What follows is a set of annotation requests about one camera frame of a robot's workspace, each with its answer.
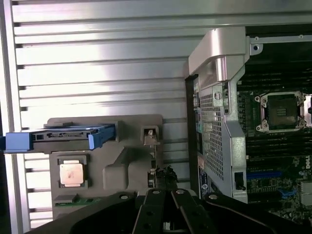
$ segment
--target corrugated metal panel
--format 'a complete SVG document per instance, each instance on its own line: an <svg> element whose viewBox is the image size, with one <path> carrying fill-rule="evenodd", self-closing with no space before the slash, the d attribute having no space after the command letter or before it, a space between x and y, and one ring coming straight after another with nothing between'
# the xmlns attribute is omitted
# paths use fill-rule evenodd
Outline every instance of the corrugated metal panel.
<svg viewBox="0 0 312 234"><path fill-rule="evenodd" d="M10 0L4 2L9 7ZM165 160L180 186L189 176L182 66L205 32L310 22L312 16L308 0L12 2L18 75L14 69L10 75L20 86L12 99L21 107L15 129L41 127L51 117L162 114ZM10 13L7 8L7 22ZM10 62L15 65L14 55ZM51 220L51 195L37 192L49 187L49 164L42 154L25 160L33 228ZM35 180L40 173L45 180Z"/></svg>

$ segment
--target dell logo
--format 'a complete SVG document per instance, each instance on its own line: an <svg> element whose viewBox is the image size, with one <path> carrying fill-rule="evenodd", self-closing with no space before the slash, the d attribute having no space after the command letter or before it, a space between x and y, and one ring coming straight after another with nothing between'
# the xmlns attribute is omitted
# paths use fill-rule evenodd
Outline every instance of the dell logo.
<svg viewBox="0 0 312 234"><path fill-rule="evenodd" d="M311 165L310 165L310 155L306 156L306 169L310 169Z"/></svg>

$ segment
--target perforated metal grille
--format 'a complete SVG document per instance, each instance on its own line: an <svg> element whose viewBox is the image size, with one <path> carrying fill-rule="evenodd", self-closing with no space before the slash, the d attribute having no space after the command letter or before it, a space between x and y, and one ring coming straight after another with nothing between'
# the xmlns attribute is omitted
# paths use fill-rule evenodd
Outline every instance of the perforated metal grille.
<svg viewBox="0 0 312 234"><path fill-rule="evenodd" d="M221 108L213 106L213 95L200 98L203 122L203 153L206 166L223 180Z"/></svg>

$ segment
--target cpu socket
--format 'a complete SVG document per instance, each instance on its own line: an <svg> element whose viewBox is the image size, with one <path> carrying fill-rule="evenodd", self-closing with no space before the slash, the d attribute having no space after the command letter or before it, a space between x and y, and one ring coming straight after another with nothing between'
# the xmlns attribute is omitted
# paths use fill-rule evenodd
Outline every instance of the cpu socket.
<svg viewBox="0 0 312 234"><path fill-rule="evenodd" d="M305 94L297 92L268 93L256 96L260 103L261 124L256 130L264 133L298 131L306 127Z"/></svg>

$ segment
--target motherboard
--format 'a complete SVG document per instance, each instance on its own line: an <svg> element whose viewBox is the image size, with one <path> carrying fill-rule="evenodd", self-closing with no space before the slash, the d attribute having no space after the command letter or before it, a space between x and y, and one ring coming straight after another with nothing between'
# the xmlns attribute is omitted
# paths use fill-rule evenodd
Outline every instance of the motherboard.
<svg viewBox="0 0 312 234"><path fill-rule="evenodd" d="M246 66L237 83L246 137L248 203L303 224L312 220L312 69Z"/></svg>

